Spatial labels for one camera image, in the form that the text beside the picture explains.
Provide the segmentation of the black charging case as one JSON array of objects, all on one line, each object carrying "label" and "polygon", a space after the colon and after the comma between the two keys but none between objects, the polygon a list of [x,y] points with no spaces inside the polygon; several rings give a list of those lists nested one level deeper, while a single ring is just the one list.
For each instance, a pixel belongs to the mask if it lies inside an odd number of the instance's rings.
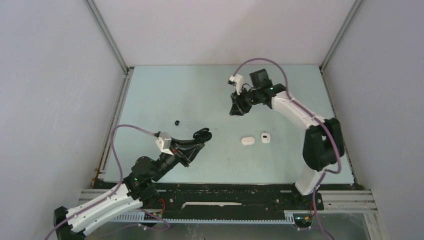
[{"label": "black charging case", "polygon": [[196,131],[193,134],[193,139],[197,142],[197,143],[206,143],[209,140],[212,139],[212,133],[210,132],[210,129],[207,127],[204,127],[198,131]]}]

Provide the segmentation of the white charging case with dot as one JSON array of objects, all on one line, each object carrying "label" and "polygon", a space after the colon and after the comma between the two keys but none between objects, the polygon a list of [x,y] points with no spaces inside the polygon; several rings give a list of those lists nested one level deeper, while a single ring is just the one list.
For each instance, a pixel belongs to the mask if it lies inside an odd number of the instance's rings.
[{"label": "white charging case with dot", "polygon": [[270,133],[268,133],[268,132],[263,132],[263,133],[261,134],[260,139],[261,139],[261,142],[262,142],[262,143],[264,143],[264,144],[269,144],[269,143],[271,142],[271,135],[270,135]]}]

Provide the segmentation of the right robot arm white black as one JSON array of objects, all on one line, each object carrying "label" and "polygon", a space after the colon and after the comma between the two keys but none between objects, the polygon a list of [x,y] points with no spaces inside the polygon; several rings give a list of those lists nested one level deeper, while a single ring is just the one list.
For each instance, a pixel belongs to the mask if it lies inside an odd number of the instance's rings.
[{"label": "right robot arm white black", "polygon": [[290,95],[281,83],[273,84],[265,69],[250,74],[252,88],[246,89],[242,75],[235,73],[228,84],[235,91],[230,95],[231,116],[243,116],[255,105],[266,105],[282,114],[304,133],[302,158],[304,168],[294,183],[291,204],[304,209],[311,202],[310,194],[321,184],[326,173],[339,174],[342,170],[344,141],[340,122],[336,118],[324,118]]}]

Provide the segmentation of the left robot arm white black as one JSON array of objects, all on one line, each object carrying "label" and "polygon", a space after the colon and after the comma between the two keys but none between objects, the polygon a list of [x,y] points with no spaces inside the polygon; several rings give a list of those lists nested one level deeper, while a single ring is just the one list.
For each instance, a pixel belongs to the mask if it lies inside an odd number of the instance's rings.
[{"label": "left robot arm white black", "polygon": [[198,153],[211,140],[207,128],[193,134],[191,140],[179,140],[158,132],[156,145],[161,151],[158,159],[141,156],[130,174],[98,197],[73,208],[61,206],[53,215],[54,232],[59,240],[83,240],[94,230],[128,211],[153,208],[159,198],[155,182],[176,165],[189,167]]}]

